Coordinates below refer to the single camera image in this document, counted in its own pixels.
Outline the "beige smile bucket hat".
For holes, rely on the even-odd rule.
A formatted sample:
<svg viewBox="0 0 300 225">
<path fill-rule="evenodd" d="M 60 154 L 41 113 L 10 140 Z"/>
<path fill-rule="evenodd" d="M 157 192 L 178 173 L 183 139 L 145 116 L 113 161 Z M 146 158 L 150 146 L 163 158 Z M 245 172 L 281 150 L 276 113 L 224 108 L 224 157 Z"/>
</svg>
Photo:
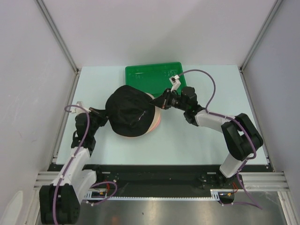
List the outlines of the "beige smile bucket hat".
<svg viewBox="0 0 300 225">
<path fill-rule="evenodd" d="M 156 122 L 157 122 L 157 120 L 160 116 L 161 116 L 161 109 L 158 108 L 158 107 L 155 107 L 155 114 L 154 114 L 153 121 L 152 121 L 149 129 L 147 130 L 147 132 L 145 134 L 148 134 L 148 133 L 152 132 L 155 129 L 154 126 L 155 126 L 155 124 L 156 124 Z"/>
</svg>

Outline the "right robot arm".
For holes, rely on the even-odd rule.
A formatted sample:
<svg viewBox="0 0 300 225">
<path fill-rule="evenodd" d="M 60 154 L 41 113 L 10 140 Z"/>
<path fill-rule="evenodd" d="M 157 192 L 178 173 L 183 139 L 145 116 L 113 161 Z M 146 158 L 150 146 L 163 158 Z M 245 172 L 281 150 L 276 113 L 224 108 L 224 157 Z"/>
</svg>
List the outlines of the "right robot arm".
<svg viewBox="0 0 300 225">
<path fill-rule="evenodd" d="M 193 87 L 184 87 L 181 94 L 168 88 L 150 103 L 164 110 L 171 107 L 180 109 L 189 124 L 223 134 L 229 153 L 219 168 L 220 174 L 216 176 L 216 182 L 221 188 L 227 188 L 233 183 L 236 172 L 250 158 L 255 157 L 257 150 L 263 145 L 261 135 L 246 114 L 230 117 L 209 112 L 198 104 Z"/>
</svg>

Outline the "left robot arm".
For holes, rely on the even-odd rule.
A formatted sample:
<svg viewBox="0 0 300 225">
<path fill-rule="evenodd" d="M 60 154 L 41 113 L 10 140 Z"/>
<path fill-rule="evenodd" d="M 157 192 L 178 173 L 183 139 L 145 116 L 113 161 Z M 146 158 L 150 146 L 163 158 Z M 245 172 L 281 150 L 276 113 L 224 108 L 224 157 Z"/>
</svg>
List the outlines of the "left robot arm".
<svg viewBox="0 0 300 225">
<path fill-rule="evenodd" d="M 60 173 L 49 185 L 39 190 L 41 222 L 44 225 L 74 225 L 79 218 L 80 205 L 91 186 L 103 184 L 101 173 L 85 170 L 96 145 L 95 134 L 108 116 L 105 110 L 86 109 L 75 105 L 76 130 L 72 136 L 71 152 Z"/>
</svg>

